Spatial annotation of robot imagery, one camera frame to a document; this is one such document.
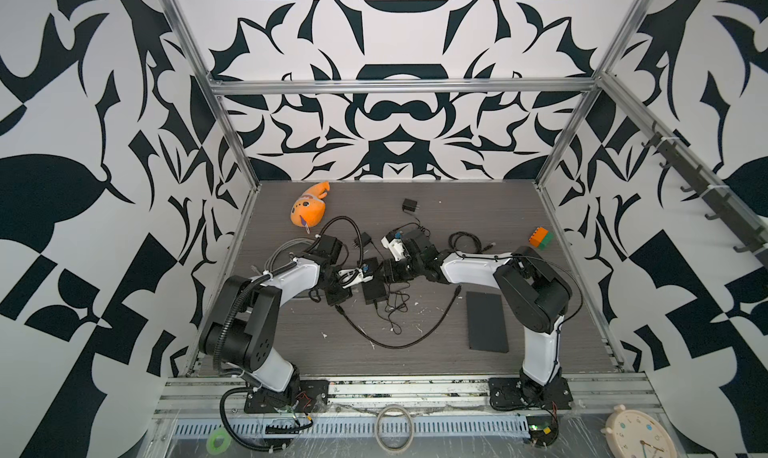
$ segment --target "wooden surface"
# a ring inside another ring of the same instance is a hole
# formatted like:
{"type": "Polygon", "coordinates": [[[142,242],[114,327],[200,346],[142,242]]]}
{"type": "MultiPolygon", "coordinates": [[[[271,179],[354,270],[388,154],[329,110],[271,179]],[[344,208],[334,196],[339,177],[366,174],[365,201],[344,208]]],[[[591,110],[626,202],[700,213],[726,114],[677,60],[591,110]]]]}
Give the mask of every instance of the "wooden surface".
{"type": "MultiPolygon", "coordinates": [[[[293,202],[309,183],[266,182],[256,200],[254,215],[246,231],[234,273],[254,274],[251,265],[263,269],[264,261],[283,242],[307,237],[304,229],[291,224],[293,202]]],[[[536,190],[528,181],[497,183],[332,183],[325,198],[322,225],[337,215],[354,219],[361,232],[368,232],[384,252],[379,240],[390,229],[411,222],[401,210],[405,198],[418,201],[417,216],[431,231],[431,241],[438,250],[448,247],[448,236],[458,230],[476,234],[483,244],[495,242],[491,252],[511,252],[528,243],[537,226],[552,230],[536,190]]],[[[352,247],[354,231],[349,223],[339,221],[326,232],[350,247],[349,265],[357,261],[352,247]]],[[[462,239],[460,249],[472,250],[471,241],[462,239]]],[[[378,256],[370,245],[365,258],[378,256]]],[[[554,239],[541,252],[543,258],[568,268],[560,243],[554,239]]],[[[287,262],[287,253],[276,264],[287,262]]],[[[402,285],[393,285],[394,289],[402,285]]],[[[578,307],[580,297],[574,285],[569,313],[578,307]]],[[[412,282],[408,312],[395,313],[392,319],[402,326],[394,335],[387,321],[376,316],[372,305],[365,304],[362,291],[342,306],[366,333],[387,344],[405,344],[420,337],[440,318],[451,299],[455,285],[431,283],[420,278],[412,282]]],[[[523,329],[511,310],[504,305],[509,352],[470,350],[467,334],[467,290],[496,292],[477,285],[464,285],[462,298],[456,300],[442,325],[421,343],[403,350],[387,350],[372,345],[357,334],[323,300],[293,299],[280,310],[276,349],[293,362],[302,374],[485,374],[516,373],[524,354],[523,329]]],[[[613,371],[605,347],[589,311],[582,308],[562,330],[561,362],[566,372],[613,371]]]]}

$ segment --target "patterned panel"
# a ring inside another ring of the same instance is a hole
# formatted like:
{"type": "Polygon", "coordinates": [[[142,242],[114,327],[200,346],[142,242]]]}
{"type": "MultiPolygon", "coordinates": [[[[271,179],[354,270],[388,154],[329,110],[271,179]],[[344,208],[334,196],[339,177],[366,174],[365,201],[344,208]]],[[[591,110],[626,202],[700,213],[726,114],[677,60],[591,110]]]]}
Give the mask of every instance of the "patterned panel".
{"type": "Polygon", "coordinates": [[[720,458],[764,453],[768,271],[644,141],[602,94],[547,184],[558,221],[677,429],[720,458]]]}
{"type": "Polygon", "coordinates": [[[632,0],[180,0],[214,78],[571,77],[632,0]],[[407,65],[422,66],[418,73],[407,65]]]}
{"type": "Polygon", "coordinates": [[[0,24],[3,454],[135,456],[248,185],[158,0],[0,24]]]}
{"type": "Polygon", "coordinates": [[[229,96],[260,179],[533,179],[578,92],[229,96]]]}
{"type": "Polygon", "coordinates": [[[615,71],[768,216],[768,0],[655,0],[615,71]]]}

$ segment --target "robotic arm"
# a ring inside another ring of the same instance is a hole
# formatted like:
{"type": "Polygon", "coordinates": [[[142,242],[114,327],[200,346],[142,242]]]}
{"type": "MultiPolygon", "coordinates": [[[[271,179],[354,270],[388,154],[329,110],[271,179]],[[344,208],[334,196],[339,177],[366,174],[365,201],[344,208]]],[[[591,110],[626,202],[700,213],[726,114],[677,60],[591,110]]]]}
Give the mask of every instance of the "robotic arm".
{"type": "Polygon", "coordinates": [[[381,264],[373,259],[376,265],[370,263],[371,259],[366,260],[365,265],[351,272],[334,265],[341,242],[322,235],[279,275],[265,272],[267,276],[253,279],[230,277],[206,319],[200,350],[214,353],[227,314],[238,295],[253,280],[263,281],[251,287],[253,290],[244,300],[241,311],[250,310],[248,319],[235,318],[228,327],[220,358],[242,369],[246,381],[263,386],[270,405],[276,409],[291,406],[299,392],[299,372],[273,348],[280,306],[304,290],[324,290],[326,301],[333,306],[352,296],[353,283],[369,280],[393,283],[425,276],[439,283],[471,283],[499,289],[523,325],[525,358],[521,377],[513,386],[502,389],[499,396],[504,399],[499,409],[511,407],[510,403],[515,406],[551,403],[555,388],[562,397],[559,335],[571,289],[546,261],[530,247],[501,255],[473,255],[453,250],[438,252],[420,230],[401,238],[403,252],[400,255],[381,264]]]}

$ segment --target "green tape roll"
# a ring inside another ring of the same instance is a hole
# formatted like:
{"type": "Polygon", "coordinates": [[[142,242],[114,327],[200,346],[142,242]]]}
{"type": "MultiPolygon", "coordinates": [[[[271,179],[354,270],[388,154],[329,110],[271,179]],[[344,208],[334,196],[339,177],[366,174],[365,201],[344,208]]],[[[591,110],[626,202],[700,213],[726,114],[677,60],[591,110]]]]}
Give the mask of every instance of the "green tape roll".
{"type": "Polygon", "coordinates": [[[210,432],[208,435],[208,441],[205,442],[205,448],[211,455],[220,455],[224,453],[227,448],[232,444],[232,436],[230,436],[224,427],[216,428],[216,430],[210,432]],[[216,440],[223,438],[221,444],[216,445],[216,440]]]}

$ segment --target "alarm clock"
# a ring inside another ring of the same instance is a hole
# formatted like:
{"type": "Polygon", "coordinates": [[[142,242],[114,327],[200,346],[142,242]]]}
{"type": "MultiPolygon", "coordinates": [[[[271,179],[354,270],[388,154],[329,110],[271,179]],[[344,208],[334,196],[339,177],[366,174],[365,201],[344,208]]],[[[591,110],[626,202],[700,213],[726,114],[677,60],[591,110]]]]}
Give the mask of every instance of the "alarm clock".
{"type": "Polygon", "coordinates": [[[677,458],[672,438],[656,420],[624,405],[614,410],[600,432],[616,458],[677,458]]]}

